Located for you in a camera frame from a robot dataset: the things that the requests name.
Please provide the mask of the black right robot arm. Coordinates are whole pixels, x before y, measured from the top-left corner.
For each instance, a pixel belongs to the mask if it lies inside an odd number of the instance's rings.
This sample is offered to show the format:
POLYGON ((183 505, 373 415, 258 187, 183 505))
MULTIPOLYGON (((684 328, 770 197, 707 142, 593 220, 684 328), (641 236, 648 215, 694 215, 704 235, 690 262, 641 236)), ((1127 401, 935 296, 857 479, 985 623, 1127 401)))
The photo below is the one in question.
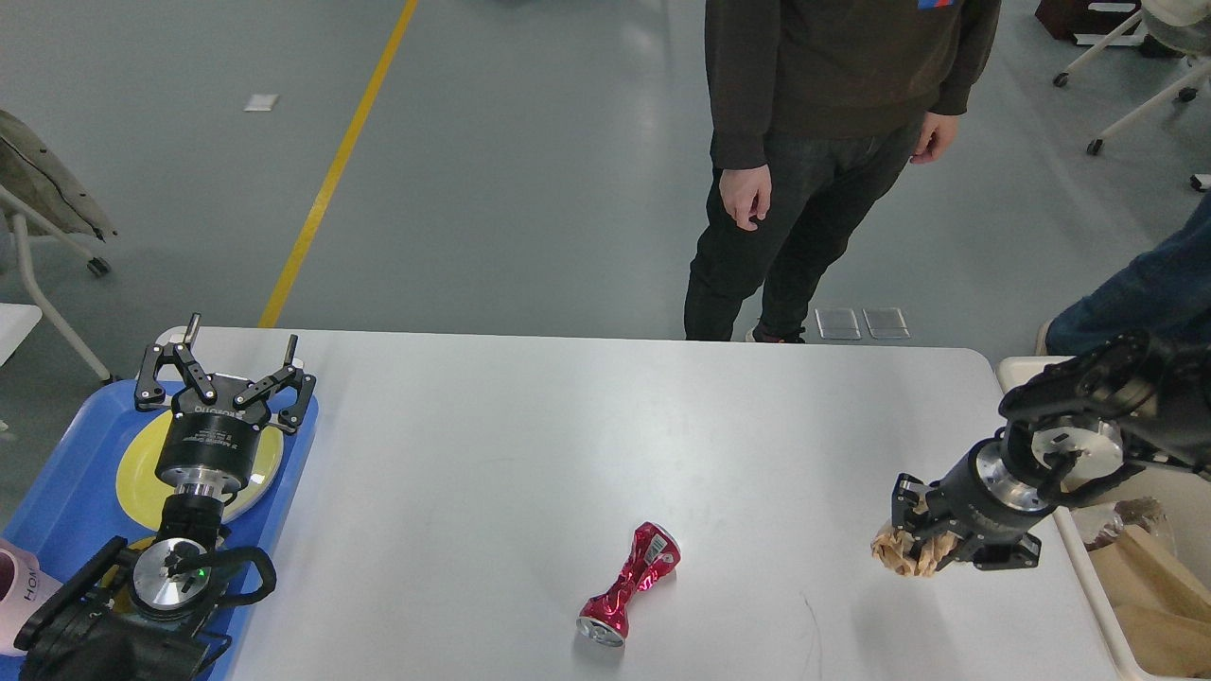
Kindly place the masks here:
POLYGON ((1032 530, 1147 468, 1209 477, 1210 354, 1205 344, 1132 331, 1050 364, 1003 397, 1004 427, 939 481, 902 474, 872 553, 900 576, 953 562, 1034 568, 1032 530))

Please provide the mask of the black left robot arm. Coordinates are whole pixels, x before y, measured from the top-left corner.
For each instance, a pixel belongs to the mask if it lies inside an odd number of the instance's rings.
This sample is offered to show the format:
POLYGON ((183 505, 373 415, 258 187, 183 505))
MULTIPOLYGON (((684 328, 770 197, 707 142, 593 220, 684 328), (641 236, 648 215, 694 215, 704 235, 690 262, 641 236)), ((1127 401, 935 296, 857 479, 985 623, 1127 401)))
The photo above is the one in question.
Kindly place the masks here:
POLYGON ((191 317, 133 380, 79 410, 2 531, 5 680, 223 680, 308 460, 315 387, 295 357, 259 379, 203 370, 191 317))

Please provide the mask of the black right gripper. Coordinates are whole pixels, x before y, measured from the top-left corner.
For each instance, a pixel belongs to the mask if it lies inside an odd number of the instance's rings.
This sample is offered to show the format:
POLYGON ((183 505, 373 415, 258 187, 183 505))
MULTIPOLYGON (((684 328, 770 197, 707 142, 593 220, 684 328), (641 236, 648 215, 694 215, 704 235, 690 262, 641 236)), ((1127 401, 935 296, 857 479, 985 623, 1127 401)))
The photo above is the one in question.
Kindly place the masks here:
POLYGON ((1035 568, 1041 540, 1031 530, 1055 513, 1034 483, 1008 465, 1008 440, 988 437, 972 445, 941 480, 924 482, 902 473, 891 492, 891 527, 912 540, 943 530, 962 540, 941 560, 941 568, 969 562, 976 570, 1035 568))

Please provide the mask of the person's other hand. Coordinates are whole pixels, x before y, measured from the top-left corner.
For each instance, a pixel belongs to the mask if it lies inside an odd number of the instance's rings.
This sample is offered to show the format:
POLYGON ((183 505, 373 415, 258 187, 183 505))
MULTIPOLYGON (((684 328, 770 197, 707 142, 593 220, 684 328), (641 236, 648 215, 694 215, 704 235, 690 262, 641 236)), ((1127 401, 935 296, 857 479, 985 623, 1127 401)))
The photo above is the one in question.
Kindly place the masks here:
POLYGON ((960 115, 926 111, 922 118, 922 135, 911 154, 909 164, 926 165, 939 161, 957 138, 960 115))

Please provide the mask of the person's hand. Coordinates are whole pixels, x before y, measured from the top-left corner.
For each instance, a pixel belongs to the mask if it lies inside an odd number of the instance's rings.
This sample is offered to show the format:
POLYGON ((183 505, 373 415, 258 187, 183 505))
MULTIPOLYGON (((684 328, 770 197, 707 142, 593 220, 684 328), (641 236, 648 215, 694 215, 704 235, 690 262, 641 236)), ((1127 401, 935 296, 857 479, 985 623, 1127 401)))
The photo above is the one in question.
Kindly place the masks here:
POLYGON ((718 190, 724 211, 739 229, 761 229, 761 221, 765 221, 771 205, 773 181, 768 165, 723 168, 718 190))

